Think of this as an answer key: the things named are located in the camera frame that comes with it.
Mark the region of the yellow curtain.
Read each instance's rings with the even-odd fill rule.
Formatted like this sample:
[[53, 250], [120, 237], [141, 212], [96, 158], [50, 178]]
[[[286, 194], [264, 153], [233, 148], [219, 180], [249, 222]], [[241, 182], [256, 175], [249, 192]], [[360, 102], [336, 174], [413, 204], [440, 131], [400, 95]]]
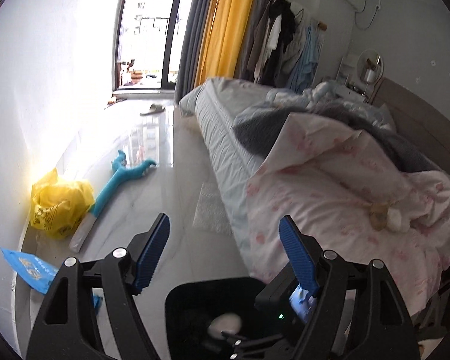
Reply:
[[194, 85], [233, 77], [254, 0], [210, 0]]

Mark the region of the yellow plastic bag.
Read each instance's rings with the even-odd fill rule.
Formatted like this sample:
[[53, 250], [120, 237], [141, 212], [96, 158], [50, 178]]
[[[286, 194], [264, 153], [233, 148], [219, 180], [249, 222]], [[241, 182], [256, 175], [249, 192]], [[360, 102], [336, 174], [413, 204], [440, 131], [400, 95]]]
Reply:
[[75, 233], [95, 203], [89, 182], [67, 181], [54, 168], [31, 188], [30, 226], [54, 239]]

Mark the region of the brown cardboard tape core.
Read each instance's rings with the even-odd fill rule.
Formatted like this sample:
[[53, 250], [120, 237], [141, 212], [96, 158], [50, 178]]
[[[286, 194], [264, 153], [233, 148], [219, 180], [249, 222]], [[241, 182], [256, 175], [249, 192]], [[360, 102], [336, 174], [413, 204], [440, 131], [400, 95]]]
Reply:
[[389, 207], [384, 204], [371, 204], [369, 208], [370, 225], [377, 231], [387, 228]]

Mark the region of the pink patterned white quilt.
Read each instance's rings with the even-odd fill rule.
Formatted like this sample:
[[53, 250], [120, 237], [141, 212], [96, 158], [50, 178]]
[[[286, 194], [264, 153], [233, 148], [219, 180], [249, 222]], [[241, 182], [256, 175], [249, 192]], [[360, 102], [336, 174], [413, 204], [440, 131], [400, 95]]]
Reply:
[[[379, 258], [391, 272], [411, 314], [427, 305], [450, 266], [450, 179], [440, 171], [405, 173], [380, 147], [368, 143], [353, 157], [337, 148], [305, 159], [289, 139], [274, 145], [246, 189], [250, 236], [266, 261], [283, 250], [279, 222], [292, 217], [299, 230], [345, 260]], [[410, 219], [407, 232], [377, 232], [371, 204], [394, 207]]]

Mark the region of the blue paper package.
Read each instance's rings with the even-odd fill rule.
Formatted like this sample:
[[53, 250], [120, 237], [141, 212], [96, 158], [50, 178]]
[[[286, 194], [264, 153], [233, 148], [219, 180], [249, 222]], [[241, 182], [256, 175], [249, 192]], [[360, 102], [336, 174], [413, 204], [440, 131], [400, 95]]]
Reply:
[[1, 248], [5, 261], [32, 289], [45, 295], [58, 269], [34, 254]]

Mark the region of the grey curtain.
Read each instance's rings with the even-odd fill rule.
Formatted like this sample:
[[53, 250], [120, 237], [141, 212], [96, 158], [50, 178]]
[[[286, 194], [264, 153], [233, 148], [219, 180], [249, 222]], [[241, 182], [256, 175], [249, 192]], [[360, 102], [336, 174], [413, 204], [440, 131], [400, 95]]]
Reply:
[[[210, 0], [192, 0], [191, 9], [187, 19], [187, 27], [184, 34], [184, 43], [180, 55], [178, 78], [175, 84], [175, 101], [179, 102], [186, 94], [191, 92], [197, 86], [194, 85], [195, 74], [201, 49], [201, 41], [206, 24], [206, 17], [209, 10]], [[241, 51], [235, 67], [233, 77], [238, 78], [236, 73], [239, 71], [244, 60], [245, 50], [250, 43], [251, 33], [255, 23], [262, 16], [265, 10], [265, 0], [253, 0], [250, 11], [247, 28], [244, 39], [241, 44]]]

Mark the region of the dark grey blanket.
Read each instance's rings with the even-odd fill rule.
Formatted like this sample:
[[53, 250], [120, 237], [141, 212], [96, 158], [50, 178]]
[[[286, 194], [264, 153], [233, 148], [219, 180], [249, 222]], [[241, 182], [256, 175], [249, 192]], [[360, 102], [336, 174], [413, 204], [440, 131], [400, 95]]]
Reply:
[[235, 138], [252, 155], [266, 158], [285, 139], [306, 160], [321, 155], [341, 144], [351, 146], [362, 138], [357, 148], [343, 149], [353, 157], [365, 144], [381, 148], [400, 172], [439, 171], [441, 168], [403, 136], [365, 119], [339, 102], [328, 102], [305, 109], [303, 106], [252, 106], [235, 117]]

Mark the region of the white floor mat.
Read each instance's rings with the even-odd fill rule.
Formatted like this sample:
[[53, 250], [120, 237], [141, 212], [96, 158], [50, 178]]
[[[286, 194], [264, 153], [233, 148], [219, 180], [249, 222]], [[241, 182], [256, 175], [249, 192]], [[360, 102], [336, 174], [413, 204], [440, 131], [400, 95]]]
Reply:
[[193, 218], [193, 228], [221, 236], [232, 236], [232, 228], [216, 184], [202, 184]]

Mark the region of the window frame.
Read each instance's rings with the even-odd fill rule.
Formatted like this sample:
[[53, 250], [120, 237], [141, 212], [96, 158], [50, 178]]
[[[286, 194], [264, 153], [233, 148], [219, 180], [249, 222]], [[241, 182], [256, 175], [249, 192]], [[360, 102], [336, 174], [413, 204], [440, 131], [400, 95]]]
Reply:
[[170, 73], [180, 0], [121, 0], [113, 88], [173, 90]]

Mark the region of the white standing fan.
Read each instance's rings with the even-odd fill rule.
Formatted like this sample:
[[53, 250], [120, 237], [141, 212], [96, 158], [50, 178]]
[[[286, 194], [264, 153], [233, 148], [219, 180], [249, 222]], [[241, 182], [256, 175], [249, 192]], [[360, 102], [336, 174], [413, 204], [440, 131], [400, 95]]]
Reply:
[[375, 49], [365, 49], [356, 64], [357, 86], [366, 98], [371, 96], [375, 85], [384, 74], [385, 64], [381, 54]]

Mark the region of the light blue bedding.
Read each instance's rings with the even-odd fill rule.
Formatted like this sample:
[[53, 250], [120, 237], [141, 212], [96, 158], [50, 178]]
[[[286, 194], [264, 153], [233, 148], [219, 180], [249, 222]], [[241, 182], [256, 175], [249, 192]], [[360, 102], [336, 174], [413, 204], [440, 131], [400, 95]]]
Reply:
[[321, 82], [314, 88], [305, 88], [300, 94], [287, 88], [273, 88], [266, 95], [266, 103], [274, 107], [301, 107], [307, 111], [316, 105], [338, 103], [372, 125], [395, 132], [396, 125], [389, 108], [386, 105], [370, 105], [366, 100], [364, 95], [357, 94], [334, 80]]

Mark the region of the brown headboard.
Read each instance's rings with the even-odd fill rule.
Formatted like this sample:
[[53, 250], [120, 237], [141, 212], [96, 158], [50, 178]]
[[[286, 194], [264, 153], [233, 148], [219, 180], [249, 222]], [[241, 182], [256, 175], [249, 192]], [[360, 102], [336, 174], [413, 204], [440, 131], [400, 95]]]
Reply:
[[375, 85], [369, 103], [385, 104], [398, 134], [450, 176], [450, 121], [426, 101], [388, 78]]

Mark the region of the hanging clothes rack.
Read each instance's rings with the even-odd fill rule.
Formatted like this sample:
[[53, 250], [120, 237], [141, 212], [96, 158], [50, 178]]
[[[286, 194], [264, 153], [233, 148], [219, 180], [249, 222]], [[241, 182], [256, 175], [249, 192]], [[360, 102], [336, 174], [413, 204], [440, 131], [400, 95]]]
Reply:
[[265, 1], [236, 76], [300, 94], [314, 83], [328, 26], [297, 2]]

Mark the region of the slipper on floor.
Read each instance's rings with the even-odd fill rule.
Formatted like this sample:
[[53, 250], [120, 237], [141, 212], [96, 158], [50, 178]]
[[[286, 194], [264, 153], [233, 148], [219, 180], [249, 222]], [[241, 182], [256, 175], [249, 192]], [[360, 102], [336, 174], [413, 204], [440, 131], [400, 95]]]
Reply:
[[163, 105], [153, 103], [147, 111], [141, 112], [139, 115], [142, 117], [155, 116], [155, 115], [159, 115], [159, 114], [163, 113], [165, 110], [166, 109], [164, 108]]

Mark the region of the white sock ball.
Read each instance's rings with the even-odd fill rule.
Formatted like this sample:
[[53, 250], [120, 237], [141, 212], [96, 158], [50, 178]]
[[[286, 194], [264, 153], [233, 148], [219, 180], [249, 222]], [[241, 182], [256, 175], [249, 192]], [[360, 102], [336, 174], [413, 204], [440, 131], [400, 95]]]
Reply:
[[410, 219], [399, 209], [390, 207], [387, 212], [387, 229], [395, 233], [406, 233], [410, 228]]

